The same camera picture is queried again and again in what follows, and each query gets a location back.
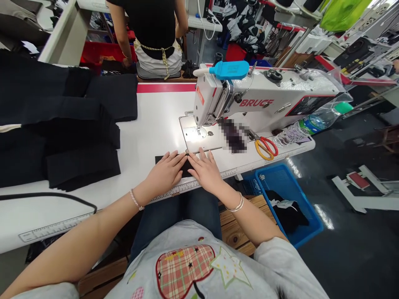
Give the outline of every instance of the green bottle cap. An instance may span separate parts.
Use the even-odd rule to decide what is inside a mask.
[[[345,114],[345,113],[348,113],[349,111],[352,111],[353,107],[351,104],[349,104],[347,102],[342,102],[342,103],[337,104],[334,107],[334,109],[341,114]]]

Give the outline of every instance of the scissors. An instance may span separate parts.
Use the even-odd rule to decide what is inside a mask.
[[[251,129],[249,131],[250,131],[250,138],[253,140],[255,139],[255,148],[256,148],[256,151],[258,152],[259,156],[261,156],[263,159],[265,159],[267,161],[272,161],[274,159],[274,157],[276,157],[278,155],[278,149],[277,149],[276,145],[274,144],[274,142],[272,142],[270,139],[267,139],[265,137],[262,137],[262,136],[259,137]],[[272,152],[268,143],[270,143],[270,145],[274,148],[274,152]],[[269,154],[270,158],[263,155],[260,148],[263,149],[265,152],[267,152]]]

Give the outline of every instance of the jeans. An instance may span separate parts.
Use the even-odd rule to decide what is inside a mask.
[[[130,262],[156,236],[186,219],[194,220],[209,229],[216,238],[222,239],[218,199],[203,188],[198,188],[145,207],[132,245]]]

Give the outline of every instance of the plastic bottle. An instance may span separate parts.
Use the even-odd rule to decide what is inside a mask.
[[[278,147],[284,147],[295,143],[307,136],[330,127],[342,114],[348,113],[353,107],[347,103],[339,103],[329,110],[316,111],[309,116],[302,118],[273,138]]]

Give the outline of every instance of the black t-shirt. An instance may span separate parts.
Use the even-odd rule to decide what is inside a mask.
[[[129,27],[140,43],[154,49],[167,48],[175,41],[175,2],[174,0],[107,0],[123,7],[129,16]],[[162,59],[162,51],[142,48],[154,59]],[[168,58],[175,51],[165,51]]]

